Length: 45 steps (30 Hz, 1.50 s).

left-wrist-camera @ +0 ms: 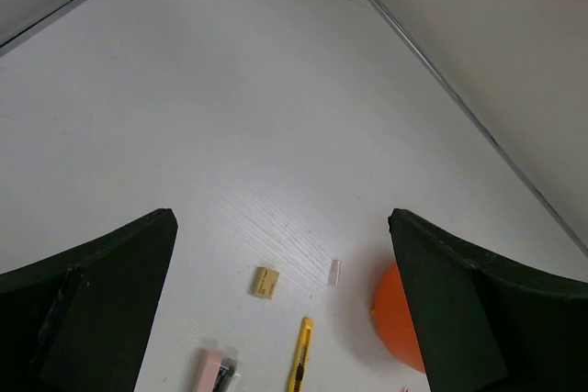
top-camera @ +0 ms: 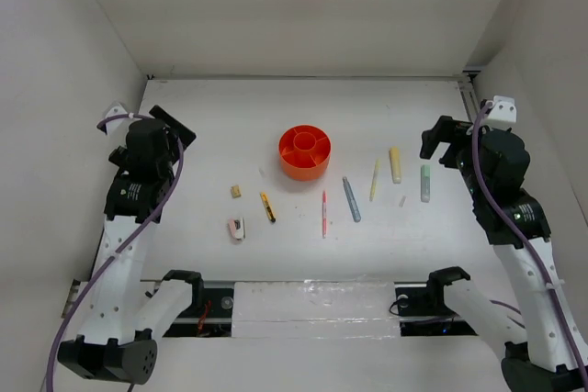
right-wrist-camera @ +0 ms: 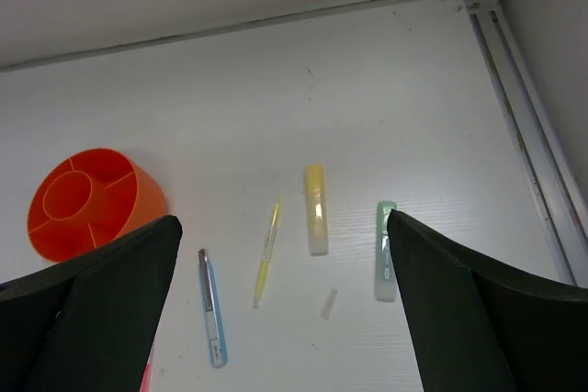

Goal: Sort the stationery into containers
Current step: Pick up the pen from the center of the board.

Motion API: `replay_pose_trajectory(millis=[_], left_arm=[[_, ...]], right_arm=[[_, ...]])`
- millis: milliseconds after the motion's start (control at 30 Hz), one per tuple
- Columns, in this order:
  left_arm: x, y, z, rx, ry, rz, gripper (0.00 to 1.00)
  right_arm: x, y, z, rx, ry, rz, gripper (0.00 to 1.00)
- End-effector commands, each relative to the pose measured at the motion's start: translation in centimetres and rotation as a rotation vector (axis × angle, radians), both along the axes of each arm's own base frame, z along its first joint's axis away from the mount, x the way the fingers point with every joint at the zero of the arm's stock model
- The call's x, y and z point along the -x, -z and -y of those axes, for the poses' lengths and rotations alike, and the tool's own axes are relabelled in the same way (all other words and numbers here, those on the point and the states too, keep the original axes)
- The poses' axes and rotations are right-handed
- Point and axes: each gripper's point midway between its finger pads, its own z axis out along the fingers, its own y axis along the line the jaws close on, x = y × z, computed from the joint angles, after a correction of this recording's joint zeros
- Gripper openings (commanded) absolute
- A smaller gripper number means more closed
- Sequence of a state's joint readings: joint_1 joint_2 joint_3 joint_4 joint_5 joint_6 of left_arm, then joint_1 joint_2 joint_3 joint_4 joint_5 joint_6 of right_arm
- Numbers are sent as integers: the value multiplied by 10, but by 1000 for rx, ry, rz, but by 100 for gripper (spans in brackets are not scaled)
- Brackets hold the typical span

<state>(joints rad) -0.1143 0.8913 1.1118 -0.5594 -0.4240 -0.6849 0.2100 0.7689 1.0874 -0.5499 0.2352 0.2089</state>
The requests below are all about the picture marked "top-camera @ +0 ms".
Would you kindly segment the green pastel highlighter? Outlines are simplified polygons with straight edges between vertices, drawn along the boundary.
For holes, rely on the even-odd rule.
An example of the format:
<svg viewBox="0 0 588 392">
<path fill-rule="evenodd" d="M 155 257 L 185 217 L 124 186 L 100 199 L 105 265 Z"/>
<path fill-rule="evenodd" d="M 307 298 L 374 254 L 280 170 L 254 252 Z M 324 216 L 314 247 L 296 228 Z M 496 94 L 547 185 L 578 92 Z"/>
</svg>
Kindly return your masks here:
<svg viewBox="0 0 588 392">
<path fill-rule="evenodd" d="M 431 171 L 430 166 L 421 166 L 421 201 L 429 203 L 431 197 Z"/>
</svg>

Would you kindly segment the thin yellow highlighter pen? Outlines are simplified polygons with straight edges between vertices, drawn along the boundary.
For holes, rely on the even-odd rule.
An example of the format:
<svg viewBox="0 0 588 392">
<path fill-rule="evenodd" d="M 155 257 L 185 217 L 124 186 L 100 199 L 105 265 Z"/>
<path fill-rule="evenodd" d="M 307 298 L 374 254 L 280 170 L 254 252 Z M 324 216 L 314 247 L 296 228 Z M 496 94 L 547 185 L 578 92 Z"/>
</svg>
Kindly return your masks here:
<svg viewBox="0 0 588 392">
<path fill-rule="evenodd" d="M 369 202 L 373 202 L 376 194 L 377 183 L 379 179 L 379 168 L 380 168 L 380 160 L 379 158 L 376 159 L 374 164 L 374 170 L 372 174 L 371 186 L 369 191 Z"/>
</svg>

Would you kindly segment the blue grey marker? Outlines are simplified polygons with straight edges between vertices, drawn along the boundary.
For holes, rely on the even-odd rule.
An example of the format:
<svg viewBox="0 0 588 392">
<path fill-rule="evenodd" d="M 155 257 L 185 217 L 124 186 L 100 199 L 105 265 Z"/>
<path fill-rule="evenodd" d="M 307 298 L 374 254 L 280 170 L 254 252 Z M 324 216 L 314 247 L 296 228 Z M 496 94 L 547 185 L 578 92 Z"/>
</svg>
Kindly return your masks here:
<svg viewBox="0 0 588 392">
<path fill-rule="evenodd" d="M 352 218 L 354 220 L 355 223 L 358 223 L 361 221 L 361 214 L 355 199 L 355 195 L 353 193 L 353 189 L 348 181 L 348 178 L 346 176 L 344 176 L 342 178 L 343 181 L 343 187 L 345 190 L 345 197 L 347 199 L 348 205 L 350 207 L 350 211 L 352 214 Z"/>
</svg>

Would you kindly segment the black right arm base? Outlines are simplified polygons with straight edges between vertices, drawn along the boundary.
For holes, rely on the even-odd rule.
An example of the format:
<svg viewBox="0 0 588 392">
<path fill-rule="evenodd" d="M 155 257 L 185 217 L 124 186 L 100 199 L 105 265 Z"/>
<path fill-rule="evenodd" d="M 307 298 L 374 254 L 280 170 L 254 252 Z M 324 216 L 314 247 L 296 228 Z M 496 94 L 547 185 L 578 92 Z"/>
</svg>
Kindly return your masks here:
<svg viewBox="0 0 588 392">
<path fill-rule="evenodd" d="M 395 288 L 389 313 L 400 320 L 402 337 L 475 336 L 471 326 L 454 311 L 436 306 L 425 286 Z"/>
</svg>

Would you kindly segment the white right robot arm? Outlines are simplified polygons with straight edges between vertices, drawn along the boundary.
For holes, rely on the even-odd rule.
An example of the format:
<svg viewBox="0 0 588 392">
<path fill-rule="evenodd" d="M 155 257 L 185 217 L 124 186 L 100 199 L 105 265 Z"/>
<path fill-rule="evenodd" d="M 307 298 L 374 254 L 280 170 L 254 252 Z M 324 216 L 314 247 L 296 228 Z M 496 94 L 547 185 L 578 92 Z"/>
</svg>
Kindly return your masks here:
<svg viewBox="0 0 588 392">
<path fill-rule="evenodd" d="M 523 188 L 530 155 L 511 130 L 442 116 L 423 132 L 420 156 L 460 172 L 473 214 L 501 262 L 522 319 L 517 324 L 482 294 L 458 266 L 429 275 L 426 305 L 464 319 L 498 359 L 512 391 L 580 391 L 587 388 L 587 343 L 563 292 L 542 206 Z"/>
</svg>

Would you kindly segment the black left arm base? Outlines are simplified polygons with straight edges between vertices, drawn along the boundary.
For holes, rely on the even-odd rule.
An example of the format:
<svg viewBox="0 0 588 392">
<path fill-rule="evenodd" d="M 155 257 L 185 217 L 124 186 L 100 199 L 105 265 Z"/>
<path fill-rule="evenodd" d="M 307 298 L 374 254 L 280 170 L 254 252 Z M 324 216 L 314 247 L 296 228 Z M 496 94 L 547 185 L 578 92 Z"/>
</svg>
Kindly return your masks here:
<svg viewBox="0 0 588 392">
<path fill-rule="evenodd" d="M 233 286 L 205 286 L 200 306 L 183 311 L 165 338 L 224 338 L 232 336 Z"/>
</svg>

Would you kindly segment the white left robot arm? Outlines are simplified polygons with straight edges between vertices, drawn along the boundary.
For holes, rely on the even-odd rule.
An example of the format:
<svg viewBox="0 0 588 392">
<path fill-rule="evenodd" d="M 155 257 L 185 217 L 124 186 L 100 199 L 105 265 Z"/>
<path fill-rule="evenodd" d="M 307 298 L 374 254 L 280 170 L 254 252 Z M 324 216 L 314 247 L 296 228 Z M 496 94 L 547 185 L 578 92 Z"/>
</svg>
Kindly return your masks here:
<svg viewBox="0 0 588 392">
<path fill-rule="evenodd" d="M 107 192 L 102 241 L 87 285 L 62 320 L 48 357 L 45 388 L 54 389 L 61 365 L 88 380 L 145 384 L 158 345 L 181 314 L 205 302 L 200 273 L 171 270 L 150 297 L 141 273 L 164 206 L 174 193 L 184 154 L 196 134 L 163 110 L 126 114 L 124 145 L 110 153 L 118 170 Z"/>
</svg>

